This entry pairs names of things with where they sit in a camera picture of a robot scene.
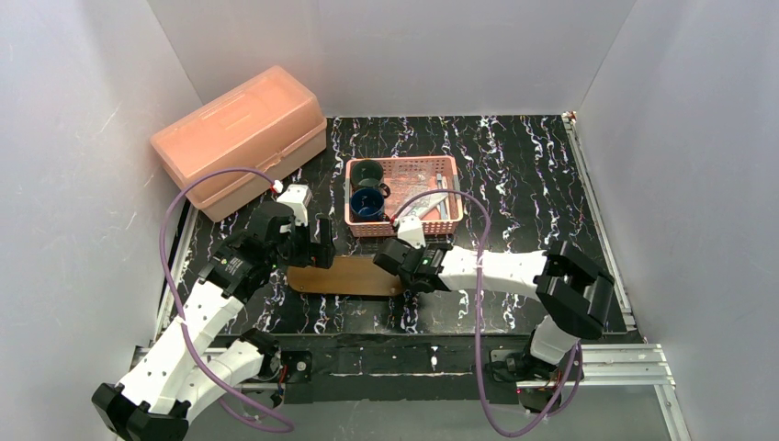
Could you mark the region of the oval wooden tray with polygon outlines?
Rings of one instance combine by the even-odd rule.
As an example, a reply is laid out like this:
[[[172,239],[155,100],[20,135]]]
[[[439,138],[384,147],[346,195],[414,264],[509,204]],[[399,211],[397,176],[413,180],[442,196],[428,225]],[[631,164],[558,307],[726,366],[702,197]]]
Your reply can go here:
[[[290,266],[287,281],[305,294],[394,297],[405,292],[400,279],[376,266],[371,256],[336,256],[327,269]]]

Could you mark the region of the pink plastic storage box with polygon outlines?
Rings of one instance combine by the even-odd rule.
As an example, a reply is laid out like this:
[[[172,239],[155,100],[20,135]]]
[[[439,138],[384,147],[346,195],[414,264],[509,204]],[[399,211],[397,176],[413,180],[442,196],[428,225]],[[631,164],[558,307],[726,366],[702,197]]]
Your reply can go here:
[[[165,171],[194,187],[190,203],[220,222],[326,148],[317,97],[279,66],[233,88],[151,137]]]

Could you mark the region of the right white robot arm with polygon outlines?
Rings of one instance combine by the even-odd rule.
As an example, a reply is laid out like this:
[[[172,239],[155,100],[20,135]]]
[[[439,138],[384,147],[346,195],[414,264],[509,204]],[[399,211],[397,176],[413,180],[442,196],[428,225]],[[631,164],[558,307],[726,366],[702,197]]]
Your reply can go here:
[[[496,364],[519,381],[548,379],[576,344],[602,337],[615,284],[606,269],[566,241],[515,254],[480,253],[448,243],[414,247],[390,238],[373,263],[414,293],[474,289],[538,301],[546,315],[529,342],[522,352]]]

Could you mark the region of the aluminium frame rail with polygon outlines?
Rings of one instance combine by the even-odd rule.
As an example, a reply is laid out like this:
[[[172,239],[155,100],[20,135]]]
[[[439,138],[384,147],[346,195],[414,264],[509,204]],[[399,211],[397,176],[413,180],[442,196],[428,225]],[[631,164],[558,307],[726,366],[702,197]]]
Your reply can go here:
[[[580,172],[607,267],[615,276],[615,295],[621,318],[625,322],[627,331],[637,334],[636,318],[605,229],[604,219],[595,195],[592,175],[588,169],[581,137],[577,131],[576,113],[568,111],[563,113],[561,118]],[[660,412],[670,439],[689,440],[691,438],[676,396],[676,382],[660,344],[642,341],[634,344],[586,345],[583,366],[589,375],[584,381],[586,386],[651,386],[658,399]]]

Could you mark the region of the dark green mug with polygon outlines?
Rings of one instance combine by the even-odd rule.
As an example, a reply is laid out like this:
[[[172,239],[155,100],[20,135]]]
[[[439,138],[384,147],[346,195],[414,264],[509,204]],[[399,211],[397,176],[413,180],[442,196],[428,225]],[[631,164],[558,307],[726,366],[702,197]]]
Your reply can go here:
[[[375,160],[363,159],[354,163],[350,169],[349,179],[353,191],[373,188],[384,198],[388,198],[391,194],[390,187],[384,182],[384,169]]]

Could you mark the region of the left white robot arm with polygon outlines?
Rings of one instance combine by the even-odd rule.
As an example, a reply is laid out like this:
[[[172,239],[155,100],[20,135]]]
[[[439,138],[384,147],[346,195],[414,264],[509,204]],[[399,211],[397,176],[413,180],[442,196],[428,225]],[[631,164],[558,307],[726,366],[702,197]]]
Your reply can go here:
[[[142,360],[117,383],[100,384],[92,403],[122,440],[182,440],[194,419],[252,377],[276,379],[278,341],[250,330],[219,356],[203,354],[279,266],[333,265],[331,220],[297,203],[265,202],[248,228],[222,241],[198,274],[180,312]]]

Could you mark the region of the clear acrylic holder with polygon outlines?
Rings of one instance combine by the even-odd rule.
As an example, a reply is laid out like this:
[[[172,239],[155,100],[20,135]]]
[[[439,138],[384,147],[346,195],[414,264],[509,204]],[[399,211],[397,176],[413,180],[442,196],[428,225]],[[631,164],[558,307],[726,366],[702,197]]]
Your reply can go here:
[[[403,201],[426,191],[434,171],[435,167],[428,163],[397,163],[387,175],[387,184],[390,187],[391,195]]]

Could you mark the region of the dark blue mug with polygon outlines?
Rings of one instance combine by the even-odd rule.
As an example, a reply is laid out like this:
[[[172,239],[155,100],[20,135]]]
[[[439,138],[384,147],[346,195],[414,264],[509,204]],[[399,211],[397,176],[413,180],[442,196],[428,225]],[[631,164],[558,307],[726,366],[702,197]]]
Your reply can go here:
[[[384,221],[385,198],[376,188],[360,188],[349,199],[349,208],[355,222]]]

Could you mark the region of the pink perforated plastic basket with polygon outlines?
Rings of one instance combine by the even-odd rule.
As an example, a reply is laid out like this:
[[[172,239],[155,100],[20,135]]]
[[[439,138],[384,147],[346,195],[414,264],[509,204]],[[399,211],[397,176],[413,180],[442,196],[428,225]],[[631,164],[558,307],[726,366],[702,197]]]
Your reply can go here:
[[[344,184],[344,219],[346,225],[349,227],[351,233],[355,237],[388,237],[393,236],[395,231],[388,221],[374,221],[374,222],[355,222],[349,208],[349,199],[354,193],[350,187],[350,169],[351,166],[356,163],[357,159],[352,159],[346,163],[345,168],[345,184]],[[397,163],[409,163],[409,162],[421,162],[428,163],[435,167],[434,175],[429,179],[429,187],[427,190],[437,188],[436,175],[442,174],[447,183],[448,189],[459,189],[459,174],[457,169],[456,159],[449,155],[434,155],[434,156],[405,156],[405,157],[384,157],[377,158],[375,161],[379,162],[384,169],[384,182],[387,184],[387,175],[391,172],[391,169]],[[406,200],[401,201],[398,198],[393,197],[391,194],[385,199],[385,213],[388,216],[393,215],[397,208]],[[423,232],[426,235],[448,235],[453,234],[460,221],[464,217],[464,210],[462,199],[458,195],[449,194],[447,199],[447,207],[449,220],[440,220],[437,209],[431,210],[422,220]]]

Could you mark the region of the grey toothbrush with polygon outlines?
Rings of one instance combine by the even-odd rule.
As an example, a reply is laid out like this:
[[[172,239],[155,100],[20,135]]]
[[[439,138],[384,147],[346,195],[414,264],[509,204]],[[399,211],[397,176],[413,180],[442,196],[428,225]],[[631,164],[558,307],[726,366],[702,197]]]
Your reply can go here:
[[[446,192],[447,183],[445,177],[442,174],[436,175],[436,185],[438,189],[441,189],[441,192],[439,192],[437,196],[438,198],[437,210],[439,213],[439,217],[441,221],[448,221],[449,220],[448,207],[447,207],[448,193]]]

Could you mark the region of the white toothpaste tube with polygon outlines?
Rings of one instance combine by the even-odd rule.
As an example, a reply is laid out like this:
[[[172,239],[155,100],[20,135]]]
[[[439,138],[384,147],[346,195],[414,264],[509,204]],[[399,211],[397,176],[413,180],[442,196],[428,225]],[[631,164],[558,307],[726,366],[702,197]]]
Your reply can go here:
[[[438,193],[439,192],[434,192],[433,194],[417,198],[401,212],[400,216],[401,217],[415,216],[419,219],[422,219],[431,210],[437,209]]]

